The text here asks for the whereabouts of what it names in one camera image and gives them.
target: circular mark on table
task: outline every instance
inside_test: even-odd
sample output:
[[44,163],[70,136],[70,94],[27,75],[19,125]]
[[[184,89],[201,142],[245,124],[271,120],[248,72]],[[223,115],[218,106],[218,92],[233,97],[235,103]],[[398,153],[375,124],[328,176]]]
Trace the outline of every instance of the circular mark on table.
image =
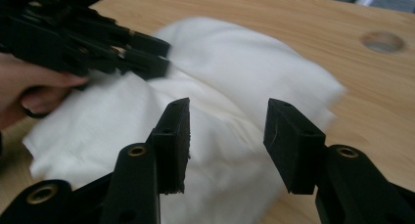
[[393,53],[403,49],[405,42],[399,36],[387,31],[371,31],[360,41],[364,46],[379,53]]

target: human hand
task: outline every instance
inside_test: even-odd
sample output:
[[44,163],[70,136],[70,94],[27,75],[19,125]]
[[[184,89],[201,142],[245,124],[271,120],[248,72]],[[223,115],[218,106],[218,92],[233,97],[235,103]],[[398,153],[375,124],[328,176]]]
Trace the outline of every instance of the human hand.
[[33,113],[54,110],[71,87],[86,83],[86,77],[61,73],[0,54],[0,129]]

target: wooden surface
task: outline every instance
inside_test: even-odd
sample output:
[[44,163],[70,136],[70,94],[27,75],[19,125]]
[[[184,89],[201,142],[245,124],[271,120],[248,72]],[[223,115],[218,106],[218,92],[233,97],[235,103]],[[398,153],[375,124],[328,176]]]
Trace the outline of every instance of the wooden surface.
[[[415,15],[330,0],[103,0],[94,8],[144,33],[206,16],[287,43],[347,89],[333,107],[338,119],[327,131],[327,145],[356,147],[390,181],[415,191]],[[403,48],[387,54],[369,50],[361,40],[373,31],[400,37]],[[7,131],[0,211],[33,182],[27,170],[30,156],[19,144],[28,125]],[[284,194],[258,223],[319,223],[314,197]]]

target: white cloth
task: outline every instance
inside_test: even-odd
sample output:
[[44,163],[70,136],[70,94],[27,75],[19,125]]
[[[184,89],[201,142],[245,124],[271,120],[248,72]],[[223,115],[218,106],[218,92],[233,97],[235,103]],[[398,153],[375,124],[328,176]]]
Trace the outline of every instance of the white cloth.
[[162,223],[255,223],[283,187],[262,145],[268,99],[324,129],[344,88],[282,42],[232,23],[191,18],[155,36],[172,45],[167,76],[94,72],[24,139],[32,175],[89,183],[113,171],[121,148],[145,142],[169,102],[189,97],[185,194],[161,196]]

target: wooden table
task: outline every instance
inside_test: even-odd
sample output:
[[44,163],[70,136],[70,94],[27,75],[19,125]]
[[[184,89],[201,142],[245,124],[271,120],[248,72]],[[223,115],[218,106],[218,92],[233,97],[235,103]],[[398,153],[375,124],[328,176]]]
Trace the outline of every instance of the wooden table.
[[[415,15],[330,0],[103,0],[102,15],[144,33],[205,16],[273,36],[334,74],[347,94],[333,111],[327,145],[367,154],[392,182],[415,191]],[[386,31],[404,46],[378,53],[362,44]],[[31,123],[6,131],[0,164],[0,211],[34,181],[20,138]],[[282,195],[259,223],[319,223],[314,197]]]

